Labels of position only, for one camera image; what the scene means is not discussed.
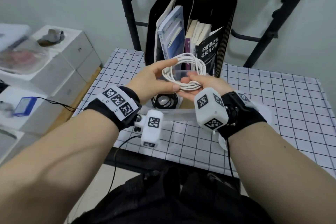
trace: forearm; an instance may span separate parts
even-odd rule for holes
[[[94,178],[118,134],[113,122],[86,110],[23,150],[0,168],[0,223],[59,223]]]
[[[229,138],[230,154],[249,196],[277,223],[332,223],[336,180],[264,122]]]

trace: white cable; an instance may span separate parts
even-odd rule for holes
[[[192,53],[189,53],[189,52],[182,53],[180,55],[175,56],[174,58],[177,58],[177,60],[178,60],[176,65],[181,64],[181,63],[191,63],[191,64],[195,65],[197,74],[206,75],[206,73],[207,73],[207,68],[206,68],[204,62],[202,60],[196,58]],[[198,90],[199,88],[202,87],[196,81],[190,81],[189,83],[182,83],[182,82],[176,81],[174,79],[174,75],[173,75],[173,67],[166,67],[165,69],[163,69],[162,70],[162,75],[167,81],[176,83],[179,86],[181,86],[181,90],[186,90],[186,91],[188,91],[188,90]]]

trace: hand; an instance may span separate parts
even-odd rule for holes
[[[177,92],[180,90],[178,84],[157,79],[162,75],[162,69],[171,67],[176,63],[177,59],[169,59],[146,66],[125,86],[138,95],[141,104],[147,103],[157,94]]]
[[[197,72],[188,72],[188,77],[181,78],[182,83],[197,81],[202,85],[202,88],[193,91],[179,91],[178,94],[186,99],[194,101],[195,96],[204,88],[213,88],[221,96],[234,91],[234,89],[222,78],[216,78],[210,75],[198,75]]]

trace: wrist strap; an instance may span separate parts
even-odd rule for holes
[[[228,107],[227,112],[229,116],[227,125],[218,129],[218,132],[224,139],[227,140],[233,134],[254,123],[267,122],[257,110],[245,106],[244,102],[235,92],[229,92],[221,98],[224,105]]]
[[[131,98],[131,103],[125,102],[125,95]],[[133,90],[124,86],[115,86],[98,94],[97,98],[91,101],[84,110],[87,109],[95,110],[106,116],[121,131],[134,125],[141,105],[139,104],[139,97]]]

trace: white wall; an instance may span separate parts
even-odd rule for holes
[[[155,0],[134,0],[136,20],[147,22]],[[280,0],[238,0],[233,28],[240,34],[260,37],[272,20]],[[336,110],[336,2],[302,0],[254,68],[319,78]],[[145,45],[146,28],[138,27]],[[256,43],[230,38],[225,61],[243,65]]]
[[[0,22],[84,30],[103,63],[116,47],[133,47],[121,0],[0,0]]]
[[[137,21],[148,21],[156,0],[133,0]],[[238,0],[233,28],[241,34],[261,36],[280,0]],[[302,0],[260,57],[255,68],[321,79],[336,109],[335,0]],[[0,21],[25,23],[38,29],[44,24],[82,29],[101,60],[115,47],[132,48],[120,0],[0,0]],[[142,48],[146,28],[138,27]],[[225,61],[243,65],[255,43],[230,38]]]

